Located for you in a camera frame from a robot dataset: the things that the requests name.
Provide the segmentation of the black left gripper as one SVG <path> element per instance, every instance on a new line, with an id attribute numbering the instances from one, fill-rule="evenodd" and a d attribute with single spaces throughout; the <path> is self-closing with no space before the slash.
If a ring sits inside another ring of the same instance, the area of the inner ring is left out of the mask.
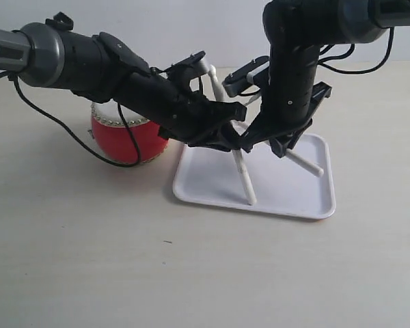
<path id="1" fill-rule="evenodd" d="M 165 137 L 191 148 L 241 149 L 240 135 L 229 122 L 245 120 L 247 107 L 239 102 L 211 101 L 199 92 L 183 93 L 159 75 L 137 73 L 116 88 L 114 101 L 157 123 Z"/>

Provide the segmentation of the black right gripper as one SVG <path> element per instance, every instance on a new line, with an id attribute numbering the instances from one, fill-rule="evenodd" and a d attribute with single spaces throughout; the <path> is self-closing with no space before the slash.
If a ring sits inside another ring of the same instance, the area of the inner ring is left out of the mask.
<path id="1" fill-rule="evenodd" d="M 296 146 L 312 125 L 312 99 L 331 96 L 331 86 L 314 83 L 320 49 L 320 45 L 271 47 L 269 82 L 262 92 L 260 113 L 239 137 L 241 149 L 251 152 L 256 144 L 267 141 L 272 153 L 283 158 Z"/>

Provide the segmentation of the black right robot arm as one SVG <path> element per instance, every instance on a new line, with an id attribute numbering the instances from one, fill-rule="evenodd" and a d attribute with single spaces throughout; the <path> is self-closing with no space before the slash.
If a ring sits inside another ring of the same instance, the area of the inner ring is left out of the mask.
<path id="1" fill-rule="evenodd" d="M 268 80 L 240 147 L 250 152 L 267 141 L 282 158 L 331 95 L 329 85 L 314 82 L 322 47 L 369 44 L 387 29 L 410 26 L 410 1 L 270 1 L 262 23 L 270 44 Z"/>

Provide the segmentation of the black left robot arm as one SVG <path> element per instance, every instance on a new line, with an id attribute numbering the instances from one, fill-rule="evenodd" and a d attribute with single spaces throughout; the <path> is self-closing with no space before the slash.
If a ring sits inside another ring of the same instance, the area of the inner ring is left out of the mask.
<path id="1" fill-rule="evenodd" d="M 209 100 L 184 77 L 163 77 L 106 32 L 84 36 L 51 21 L 0 29 L 0 70 L 32 87 L 115 101 L 156 123 L 163 139 L 224 152 L 241 146 L 232 122 L 245 119 L 242 104 Z"/>

